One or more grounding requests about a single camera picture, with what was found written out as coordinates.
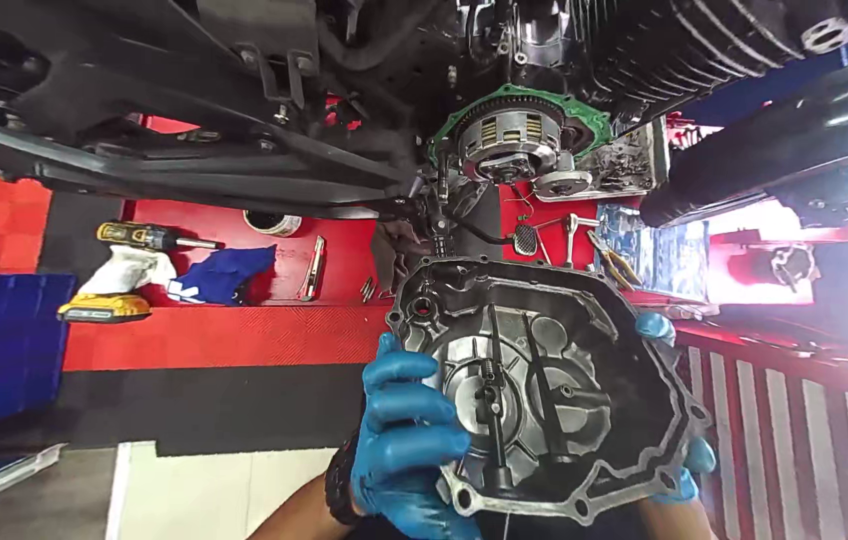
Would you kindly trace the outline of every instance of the bright light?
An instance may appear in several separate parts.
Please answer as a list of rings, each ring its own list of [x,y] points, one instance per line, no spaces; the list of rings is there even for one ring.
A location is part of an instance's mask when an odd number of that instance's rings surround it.
[[[834,126],[839,126],[840,124],[846,124],[848,122],[848,114],[844,116],[835,116],[831,118],[827,122],[824,123],[828,128],[833,128]]]

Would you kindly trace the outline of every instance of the black wristband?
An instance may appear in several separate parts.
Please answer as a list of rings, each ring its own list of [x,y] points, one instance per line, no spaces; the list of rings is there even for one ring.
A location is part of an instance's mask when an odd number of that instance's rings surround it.
[[[324,499],[327,508],[331,510],[335,520],[348,527],[360,521],[351,501],[351,470],[354,468],[358,435],[359,431],[355,431],[351,440],[337,450],[327,467],[327,473],[324,474]]]

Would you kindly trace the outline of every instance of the aluminum cover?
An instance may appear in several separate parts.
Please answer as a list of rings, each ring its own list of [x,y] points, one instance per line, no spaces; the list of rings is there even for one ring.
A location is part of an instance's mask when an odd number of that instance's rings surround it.
[[[484,481],[495,438],[478,399],[494,356],[492,316],[504,380],[499,438],[512,482],[503,487]],[[688,440],[710,423],[674,374],[676,352],[636,333],[633,307],[599,274],[424,257],[387,322],[406,350],[438,360],[425,383],[454,402],[473,437],[438,485],[462,515],[491,510],[589,525],[603,510],[675,491]]]

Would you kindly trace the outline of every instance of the hand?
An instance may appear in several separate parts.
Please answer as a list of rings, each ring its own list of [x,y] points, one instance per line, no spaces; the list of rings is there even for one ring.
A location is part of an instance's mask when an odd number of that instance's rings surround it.
[[[454,404],[420,383],[436,371],[430,356],[401,350],[391,333],[381,336],[377,359],[363,371],[367,409],[351,471],[354,504],[412,538],[479,539],[474,520],[447,506],[435,487],[438,467],[462,458],[471,444]]]
[[[661,339],[671,347],[677,332],[667,317],[660,313],[645,312],[637,317],[637,334],[648,339]],[[703,437],[694,437],[687,445],[687,457],[684,458],[684,467],[680,470],[680,481],[677,485],[678,493],[672,495],[654,495],[650,497],[656,503],[686,503],[697,498],[697,484],[691,477],[691,472],[707,474],[714,471],[717,460],[714,458],[714,450]]]

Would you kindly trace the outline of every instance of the white floor tile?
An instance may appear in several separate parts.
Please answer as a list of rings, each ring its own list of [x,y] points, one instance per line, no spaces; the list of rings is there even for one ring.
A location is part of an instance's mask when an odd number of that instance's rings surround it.
[[[253,453],[245,533],[252,533],[297,488],[326,471],[334,452],[336,448]]]
[[[250,453],[157,457],[131,449],[120,540],[241,540],[246,536]]]

